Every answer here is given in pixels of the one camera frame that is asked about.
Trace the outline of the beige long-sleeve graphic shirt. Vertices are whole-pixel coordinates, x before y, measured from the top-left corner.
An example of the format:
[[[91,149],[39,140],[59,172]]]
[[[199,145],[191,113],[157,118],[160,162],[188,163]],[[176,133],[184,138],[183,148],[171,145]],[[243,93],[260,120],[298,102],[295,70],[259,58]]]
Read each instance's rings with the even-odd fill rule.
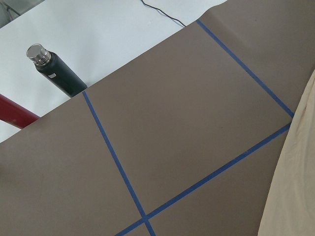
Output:
[[[259,225],[260,236],[315,234],[315,76],[293,117]]]

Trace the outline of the red cylindrical bottle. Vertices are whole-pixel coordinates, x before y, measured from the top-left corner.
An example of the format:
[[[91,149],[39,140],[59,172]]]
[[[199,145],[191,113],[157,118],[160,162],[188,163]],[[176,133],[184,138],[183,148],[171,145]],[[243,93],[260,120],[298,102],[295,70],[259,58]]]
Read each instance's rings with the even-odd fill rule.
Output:
[[[23,129],[40,117],[7,97],[0,95],[0,119],[10,125]]]

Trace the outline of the brown table mat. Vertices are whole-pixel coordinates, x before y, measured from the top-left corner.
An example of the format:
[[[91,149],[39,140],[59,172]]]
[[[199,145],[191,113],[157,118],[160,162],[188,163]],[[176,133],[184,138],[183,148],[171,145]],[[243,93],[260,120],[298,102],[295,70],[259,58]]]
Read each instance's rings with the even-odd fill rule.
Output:
[[[0,87],[33,112],[61,92],[31,44],[90,84],[1,143],[1,235],[257,235],[315,68],[314,1],[228,0],[181,28],[138,0],[47,0],[0,43]]]

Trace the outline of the black steel-capped water bottle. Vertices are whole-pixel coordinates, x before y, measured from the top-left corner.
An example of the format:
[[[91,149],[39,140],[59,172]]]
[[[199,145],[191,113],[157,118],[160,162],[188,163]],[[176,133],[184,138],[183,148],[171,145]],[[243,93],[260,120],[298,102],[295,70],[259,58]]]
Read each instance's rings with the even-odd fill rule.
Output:
[[[36,70],[69,97],[74,97],[87,88],[87,85],[55,53],[46,50],[41,44],[31,45],[26,52]]]

